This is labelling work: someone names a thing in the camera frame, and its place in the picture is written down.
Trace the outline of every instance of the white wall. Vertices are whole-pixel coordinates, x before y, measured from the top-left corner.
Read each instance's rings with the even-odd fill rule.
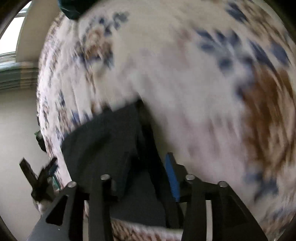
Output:
[[[59,14],[57,0],[33,0],[20,31],[16,62],[38,61],[45,37]]]
[[[35,90],[0,92],[0,215],[18,241],[27,239],[40,218],[19,167],[25,157],[39,174],[49,162],[35,139],[38,130]]]

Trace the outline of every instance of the black cloth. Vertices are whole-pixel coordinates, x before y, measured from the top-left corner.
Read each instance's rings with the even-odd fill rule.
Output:
[[[36,140],[38,142],[38,145],[40,146],[41,150],[46,152],[46,146],[43,138],[36,137]]]
[[[68,135],[62,153],[72,180],[87,193],[94,175],[112,177],[120,201],[110,207],[111,217],[167,226],[162,204],[174,201],[152,129],[141,118],[138,103],[105,111]]]
[[[58,0],[59,8],[71,20],[77,20],[98,0]]]

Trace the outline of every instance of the blue gripper pad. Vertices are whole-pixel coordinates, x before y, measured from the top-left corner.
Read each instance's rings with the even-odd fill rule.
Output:
[[[168,153],[165,156],[165,171],[168,175],[168,180],[170,182],[170,189],[176,202],[180,201],[180,183],[178,182],[174,165],[176,165],[174,156],[172,153]]]

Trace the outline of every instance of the brown pattern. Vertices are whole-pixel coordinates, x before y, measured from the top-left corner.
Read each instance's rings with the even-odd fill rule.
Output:
[[[37,102],[37,117],[39,118],[39,110],[40,110],[40,91],[39,89],[37,88],[36,90],[36,102]]]
[[[48,57],[48,52],[52,48],[52,44],[54,40],[56,39],[55,33],[57,29],[59,29],[63,19],[65,18],[64,13],[60,13],[55,20],[53,21],[52,25],[49,28],[48,34],[45,38],[45,44],[40,54],[40,60],[39,60],[39,69],[41,72],[43,72],[43,67],[46,66],[46,61]]]
[[[93,92],[96,92],[96,87],[94,85],[94,74],[91,70],[86,69],[85,72],[85,79],[88,82],[88,84],[90,84],[92,86]]]
[[[112,42],[104,36],[100,27],[92,29],[85,42],[85,59],[91,60],[99,56],[104,60],[112,50]]]
[[[114,240],[120,241],[179,241],[176,237],[165,238],[160,232],[144,232],[127,227],[120,220],[112,220],[112,231]]]
[[[51,139],[46,136],[44,138],[44,143],[45,143],[47,155],[49,156],[49,158],[53,158],[54,157],[54,153],[53,153],[53,150],[52,150],[53,146],[52,146]]]
[[[255,70],[255,84],[245,91],[244,143],[249,162],[259,163],[265,176],[278,174],[296,159],[295,95],[286,71]]]
[[[290,48],[285,35],[287,31],[284,28],[279,30],[274,26],[273,19],[265,10],[249,0],[242,0],[241,6],[242,12],[248,18],[248,22],[244,22],[244,24],[252,33],[260,39],[267,36],[270,41],[280,42]]]
[[[267,236],[268,240],[278,239],[283,233],[283,228],[288,225],[293,219],[295,212],[288,213],[285,217],[278,216],[276,218],[267,219],[268,221],[260,223],[262,230]]]
[[[48,129],[49,128],[49,121],[47,119],[47,116],[49,115],[49,105],[47,100],[45,99],[42,103],[42,108],[43,108],[43,118],[44,118],[44,128]]]
[[[49,76],[49,80],[48,80],[48,87],[49,88],[52,85],[52,78],[53,78],[53,75],[54,75],[56,67],[57,67],[59,56],[61,54],[61,45],[62,45],[61,43],[56,45],[55,50],[53,51],[52,59],[50,61],[50,66],[49,66],[50,76]]]
[[[61,106],[60,108],[57,108],[57,114],[58,114],[58,119],[59,119],[59,124],[60,124],[60,130],[61,133],[70,133],[70,124],[69,124],[69,118],[67,116],[67,108],[64,106]]]

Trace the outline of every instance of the bed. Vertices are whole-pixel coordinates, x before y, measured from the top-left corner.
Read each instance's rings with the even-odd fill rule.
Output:
[[[39,61],[37,108],[57,177],[61,143],[108,105],[140,96],[161,158],[203,181],[227,181],[269,240],[296,213],[295,44],[262,1],[108,0],[79,21],[60,13]],[[120,240],[181,231],[113,220]]]

